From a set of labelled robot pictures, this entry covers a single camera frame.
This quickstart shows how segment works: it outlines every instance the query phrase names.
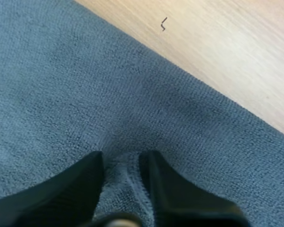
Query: light wood surface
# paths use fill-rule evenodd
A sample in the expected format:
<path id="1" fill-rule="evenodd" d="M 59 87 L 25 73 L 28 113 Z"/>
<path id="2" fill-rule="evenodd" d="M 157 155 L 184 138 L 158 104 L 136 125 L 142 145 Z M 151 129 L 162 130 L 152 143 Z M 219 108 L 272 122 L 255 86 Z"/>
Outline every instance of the light wood surface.
<path id="1" fill-rule="evenodd" d="M 284 0 L 77 2 L 284 133 Z"/>

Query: gray towel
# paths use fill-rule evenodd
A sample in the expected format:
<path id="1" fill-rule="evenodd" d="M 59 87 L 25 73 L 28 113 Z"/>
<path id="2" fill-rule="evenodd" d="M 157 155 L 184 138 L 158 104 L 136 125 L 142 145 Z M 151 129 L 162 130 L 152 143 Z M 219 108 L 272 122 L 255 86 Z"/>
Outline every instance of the gray towel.
<path id="1" fill-rule="evenodd" d="M 95 218 L 153 226 L 149 149 L 255 227 L 284 227 L 283 134 L 75 2 L 0 0 L 0 198 L 102 150 Z"/>

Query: dark thread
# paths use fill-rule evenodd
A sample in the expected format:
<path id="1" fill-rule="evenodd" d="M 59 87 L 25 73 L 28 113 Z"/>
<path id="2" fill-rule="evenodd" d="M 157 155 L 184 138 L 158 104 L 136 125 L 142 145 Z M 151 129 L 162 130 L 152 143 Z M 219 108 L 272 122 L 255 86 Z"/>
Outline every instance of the dark thread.
<path id="1" fill-rule="evenodd" d="M 163 31 L 165 30 L 165 27 L 163 27 L 163 23 L 164 23 L 164 21 L 166 21 L 166 19 L 167 19 L 167 17 L 161 23 L 161 27 L 163 28 Z"/>

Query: wood grain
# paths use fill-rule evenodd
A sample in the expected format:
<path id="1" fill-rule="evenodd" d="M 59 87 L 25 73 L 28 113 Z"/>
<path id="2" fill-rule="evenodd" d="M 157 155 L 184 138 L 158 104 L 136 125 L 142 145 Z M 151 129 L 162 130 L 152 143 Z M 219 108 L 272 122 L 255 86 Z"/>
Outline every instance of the wood grain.
<path id="1" fill-rule="evenodd" d="M 77 2 L 284 133 L 284 0 Z"/>

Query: towel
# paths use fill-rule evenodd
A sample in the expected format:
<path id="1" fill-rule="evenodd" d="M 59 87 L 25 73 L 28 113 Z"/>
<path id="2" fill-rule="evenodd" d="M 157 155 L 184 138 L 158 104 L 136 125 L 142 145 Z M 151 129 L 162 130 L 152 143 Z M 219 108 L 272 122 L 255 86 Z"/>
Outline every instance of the towel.
<path id="1" fill-rule="evenodd" d="M 0 0 L 0 198 L 101 150 L 94 218 L 154 226 L 138 166 L 154 149 L 253 226 L 284 227 L 283 134 L 71 0 Z"/>

